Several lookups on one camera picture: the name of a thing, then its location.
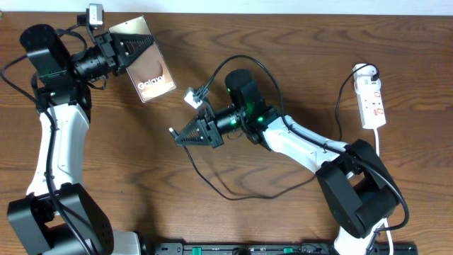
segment brown tabletop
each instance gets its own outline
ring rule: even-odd
[[[138,15],[107,13],[105,20],[108,27]],[[123,75],[112,76],[105,91],[92,92],[84,181],[115,229],[187,242],[334,240],[338,225],[317,181],[275,200],[227,201],[194,172],[168,128],[180,130],[196,114],[183,101],[189,86],[205,84],[227,57],[247,54],[275,75],[289,115],[337,139],[339,87],[354,64],[372,62],[381,71],[387,119],[379,129],[382,160],[411,210],[407,227],[393,232],[393,238],[415,242],[420,254],[453,252],[453,18],[157,13],[146,18],[178,90],[143,104]],[[75,13],[4,13],[0,65],[24,54],[19,37],[28,26],[67,28],[75,21]],[[82,28],[76,31],[86,35]],[[64,42],[72,52],[81,49],[75,39]],[[237,68],[251,69],[268,103],[277,103],[265,73],[240,59],[213,83],[215,108],[230,103],[223,80]],[[34,71],[26,60],[11,68],[8,77],[31,92]],[[6,209],[10,201],[24,197],[32,180],[41,127],[34,105],[0,84],[0,254],[23,254]],[[372,131],[361,127],[351,81],[340,119],[346,142],[361,138],[374,144]],[[268,195],[312,176],[290,158],[245,138],[225,139],[216,149],[189,149],[201,172],[222,191],[215,173],[236,192]],[[398,207],[390,224],[402,218]]]

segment white arm segment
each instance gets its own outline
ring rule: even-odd
[[[89,121],[80,105],[59,105],[48,108],[57,126],[52,158],[52,175],[54,189],[57,191],[63,183],[80,183],[82,180],[82,163],[84,160],[85,135]],[[49,193],[44,172],[47,151],[50,141],[50,122],[44,113],[40,114],[42,138],[38,166],[33,181],[27,189],[27,195],[35,196]]]
[[[286,115],[285,117],[288,124],[292,125],[292,127],[301,134],[310,137],[321,144],[327,144],[329,147],[338,149],[342,152],[345,151],[344,146],[346,146],[347,143],[337,142],[322,137],[295,123],[290,116]],[[322,163],[331,162],[338,157],[338,154],[326,151],[322,147],[314,145],[311,142],[300,138],[293,132],[288,131],[288,128],[283,123],[281,117],[269,124],[268,129],[263,132],[263,135],[272,151],[291,157],[314,173],[321,168]]]

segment power strip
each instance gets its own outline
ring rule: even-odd
[[[364,66],[356,64],[352,69]],[[377,70],[373,66],[366,66],[354,73],[354,90],[359,103],[360,120],[364,129],[376,129],[383,126],[385,121],[384,105],[381,97],[381,79],[372,81]]]

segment black metal base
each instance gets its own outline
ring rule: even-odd
[[[155,244],[152,255],[336,255],[333,245],[325,242],[303,244]],[[387,255],[387,244],[375,244],[371,255]],[[418,255],[414,244],[395,244],[394,255]]]

